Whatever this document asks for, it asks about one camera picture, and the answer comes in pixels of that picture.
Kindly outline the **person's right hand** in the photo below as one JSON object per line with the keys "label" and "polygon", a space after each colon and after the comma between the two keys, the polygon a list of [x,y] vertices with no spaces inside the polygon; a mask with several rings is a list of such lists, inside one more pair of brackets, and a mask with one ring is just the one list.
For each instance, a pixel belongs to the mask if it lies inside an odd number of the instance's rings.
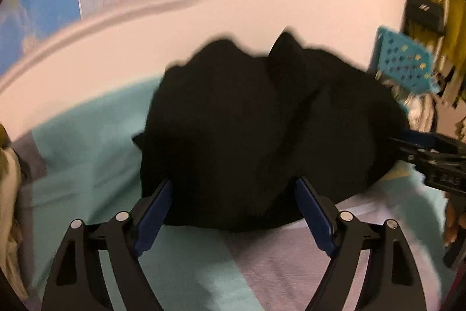
{"label": "person's right hand", "polygon": [[450,246],[456,241],[457,234],[460,228],[465,229],[465,214],[459,216],[452,205],[450,194],[445,193],[445,198],[448,200],[445,208],[445,224],[443,232],[444,246]]}

